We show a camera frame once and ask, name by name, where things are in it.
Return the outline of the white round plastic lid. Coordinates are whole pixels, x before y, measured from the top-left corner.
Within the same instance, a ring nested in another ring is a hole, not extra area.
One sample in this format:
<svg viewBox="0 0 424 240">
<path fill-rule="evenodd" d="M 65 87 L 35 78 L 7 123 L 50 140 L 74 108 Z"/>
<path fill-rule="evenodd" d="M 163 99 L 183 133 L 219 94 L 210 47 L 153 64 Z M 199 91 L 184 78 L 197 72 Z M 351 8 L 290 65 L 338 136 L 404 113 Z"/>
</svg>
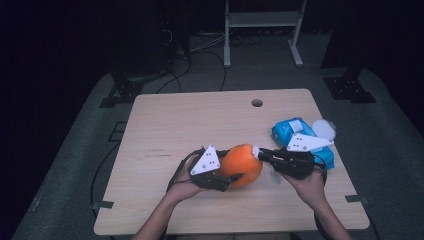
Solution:
<svg viewBox="0 0 424 240">
<path fill-rule="evenodd" d="M 325 119 L 316 120 L 312 124 L 312 130 L 315 133 L 315 135 L 319 138 L 334 140 L 336 137 L 335 126 L 331 122 Z"/>
</svg>

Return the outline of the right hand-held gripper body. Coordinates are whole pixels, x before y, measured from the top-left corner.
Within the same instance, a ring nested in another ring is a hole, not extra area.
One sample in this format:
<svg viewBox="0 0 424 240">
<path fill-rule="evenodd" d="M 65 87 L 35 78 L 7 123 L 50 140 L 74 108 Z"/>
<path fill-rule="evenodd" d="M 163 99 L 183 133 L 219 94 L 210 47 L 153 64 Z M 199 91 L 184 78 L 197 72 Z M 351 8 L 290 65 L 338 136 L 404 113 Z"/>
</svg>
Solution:
<svg viewBox="0 0 424 240">
<path fill-rule="evenodd" d="M 304 179 L 317 167 L 323 176 L 327 178 L 327 163 L 323 157 L 314 154 L 333 144 L 333 140 L 327 140 L 316 136 L 295 133 L 286 147 L 274 150 L 273 157 L 277 159 L 273 163 L 275 170 L 287 174 L 296 179 Z"/>
</svg>

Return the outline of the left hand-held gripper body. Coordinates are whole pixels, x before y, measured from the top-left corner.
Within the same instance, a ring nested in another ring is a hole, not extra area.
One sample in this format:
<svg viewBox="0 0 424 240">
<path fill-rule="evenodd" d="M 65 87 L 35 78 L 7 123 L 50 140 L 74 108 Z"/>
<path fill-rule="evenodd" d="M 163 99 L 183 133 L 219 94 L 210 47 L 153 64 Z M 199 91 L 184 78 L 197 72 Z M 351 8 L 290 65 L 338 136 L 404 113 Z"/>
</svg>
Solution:
<svg viewBox="0 0 424 240">
<path fill-rule="evenodd" d="M 202 149 L 188 168 L 190 180 L 199 188 L 224 192 L 231 181 L 228 177 L 215 174 L 221 167 L 217 151 L 213 145 Z"/>
</svg>

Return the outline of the orange plush toy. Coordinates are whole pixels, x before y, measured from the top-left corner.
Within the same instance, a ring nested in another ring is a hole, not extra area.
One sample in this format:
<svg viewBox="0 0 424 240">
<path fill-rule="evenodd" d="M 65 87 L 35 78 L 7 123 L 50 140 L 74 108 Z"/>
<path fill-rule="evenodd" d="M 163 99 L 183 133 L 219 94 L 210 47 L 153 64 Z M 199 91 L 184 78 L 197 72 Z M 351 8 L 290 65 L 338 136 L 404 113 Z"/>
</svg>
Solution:
<svg viewBox="0 0 424 240">
<path fill-rule="evenodd" d="M 219 160 L 221 167 L 216 171 L 217 175 L 229 178 L 231 175 L 244 174 L 238 181 L 232 182 L 231 187 L 244 187 L 255 182 L 263 168 L 263 162 L 254 158 L 251 144 L 234 146 Z"/>
</svg>

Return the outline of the white metal stand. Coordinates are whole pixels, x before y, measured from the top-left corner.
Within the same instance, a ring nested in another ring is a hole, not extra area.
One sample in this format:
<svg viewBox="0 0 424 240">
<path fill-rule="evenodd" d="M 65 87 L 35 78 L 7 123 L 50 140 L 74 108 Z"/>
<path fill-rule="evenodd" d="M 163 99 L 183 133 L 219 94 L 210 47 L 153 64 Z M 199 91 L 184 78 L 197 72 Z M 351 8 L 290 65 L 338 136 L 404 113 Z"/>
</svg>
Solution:
<svg viewBox="0 0 424 240">
<path fill-rule="evenodd" d="M 224 20 L 224 47 L 223 65 L 231 66 L 230 30 L 235 28 L 263 28 L 263 27 L 293 27 L 294 33 L 287 41 L 294 63 L 297 67 L 304 65 L 297 48 L 305 9 L 308 0 L 302 0 L 296 11 L 283 12 L 247 12 L 235 13 L 230 11 L 230 0 L 225 0 Z"/>
</svg>

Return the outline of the person's right hand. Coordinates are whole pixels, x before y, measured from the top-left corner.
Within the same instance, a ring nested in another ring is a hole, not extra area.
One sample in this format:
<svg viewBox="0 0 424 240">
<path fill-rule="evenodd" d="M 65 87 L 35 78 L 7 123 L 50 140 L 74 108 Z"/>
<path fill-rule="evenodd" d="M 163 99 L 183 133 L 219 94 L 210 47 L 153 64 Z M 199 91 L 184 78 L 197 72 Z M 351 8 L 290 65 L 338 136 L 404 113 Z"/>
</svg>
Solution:
<svg viewBox="0 0 424 240">
<path fill-rule="evenodd" d="M 283 174 L 282 177 L 292 185 L 300 199 L 312 210 L 322 210 L 328 204 L 324 193 L 323 176 L 317 167 L 309 176 L 301 180 L 287 174 Z"/>
</svg>

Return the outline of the black stand base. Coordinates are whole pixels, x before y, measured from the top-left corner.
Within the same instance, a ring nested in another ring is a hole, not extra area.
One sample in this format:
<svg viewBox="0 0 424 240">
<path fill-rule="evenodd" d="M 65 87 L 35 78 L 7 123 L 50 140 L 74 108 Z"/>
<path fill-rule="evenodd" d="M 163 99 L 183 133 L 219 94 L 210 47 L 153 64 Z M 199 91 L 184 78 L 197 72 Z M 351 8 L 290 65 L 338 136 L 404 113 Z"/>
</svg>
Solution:
<svg viewBox="0 0 424 240">
<path fill-rule="evenodd" d="M 112 72 L 113 86 L 101 103 L 100 108 L 112 108 L 117 104 L 130 104 L 141 94 L 145 82 L 131 81 L 124 72 Z"/>
<path fill-rule="evenodd" d="M 349 66 L 342 75 L 325 77 L 326 84 L 334 100 L 349 100 L 354 104 L 375 103 L 373 95 L 359 82 L 363 70 L 361 65 Z"/>
</svg>

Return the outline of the blue wet wipes pack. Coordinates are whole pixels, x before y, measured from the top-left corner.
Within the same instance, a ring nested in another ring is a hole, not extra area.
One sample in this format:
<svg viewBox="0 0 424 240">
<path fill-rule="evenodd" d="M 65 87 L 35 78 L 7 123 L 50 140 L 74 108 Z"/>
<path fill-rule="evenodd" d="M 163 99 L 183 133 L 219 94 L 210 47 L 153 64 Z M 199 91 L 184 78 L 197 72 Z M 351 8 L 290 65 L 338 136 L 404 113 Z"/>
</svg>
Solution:
<svg viewBox="0 0 424 240">
<path fill-rule="evenodd" d="M 271 137 L 278 146 L 286 147 L 295 133 L 316 136 L 312 130 L 312 124 L 308 125 L 300 117 L 280 121 L 272 128 Z M 314 154 L 324 158 L 328 169 L 333 169 L 335 167 L 334 153 L 330 149 L 330 146 L 324 147 L 321 150 L 316 150 Z"/>
</svg>

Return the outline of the grey tape strip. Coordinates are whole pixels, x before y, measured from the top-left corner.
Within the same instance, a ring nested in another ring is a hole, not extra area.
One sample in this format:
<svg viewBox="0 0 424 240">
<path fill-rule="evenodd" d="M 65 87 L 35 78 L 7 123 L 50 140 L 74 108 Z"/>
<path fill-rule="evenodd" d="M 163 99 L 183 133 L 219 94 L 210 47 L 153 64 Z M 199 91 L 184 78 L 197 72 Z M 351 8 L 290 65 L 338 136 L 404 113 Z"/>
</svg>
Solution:
<svg viewBox="0 0 424 240">
<path fill-rule="evenodd" d="M 114 205 L 114 202 L 111 201 L 99 201 L 99 202 L 93 202 L 91 205 L 92 210 L 99 210 L 100 208 L 106 208 L 106 209 L 112 209 Z"/>
<path fill-rule="evenodd" d="M 360 195 L 346 195 L 345 199 L 348 203 L 360 202 L 362 204 L 369 204 L 369 200 L 366 197 Z"/>
</svg>

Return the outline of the person's left hand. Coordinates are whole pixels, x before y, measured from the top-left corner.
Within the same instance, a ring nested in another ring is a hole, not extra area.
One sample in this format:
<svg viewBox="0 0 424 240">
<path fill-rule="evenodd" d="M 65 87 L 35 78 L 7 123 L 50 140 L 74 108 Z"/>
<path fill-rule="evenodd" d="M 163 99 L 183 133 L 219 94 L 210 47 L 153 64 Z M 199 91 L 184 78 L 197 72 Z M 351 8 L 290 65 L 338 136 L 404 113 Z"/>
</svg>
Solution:
<svg viewBox="0 0 424 240">
<path fill-rule="evenodd" d="M 183 200 L 189 199 L 202 192 L 203 189 L 193 184 L 190 180 L 188 168 L 194 160 L 191 157 L 182 167 L 178 173 L 171 188 L 167 191 L 166 197 L 173 203 L 179 203 Z"/>
</svg>

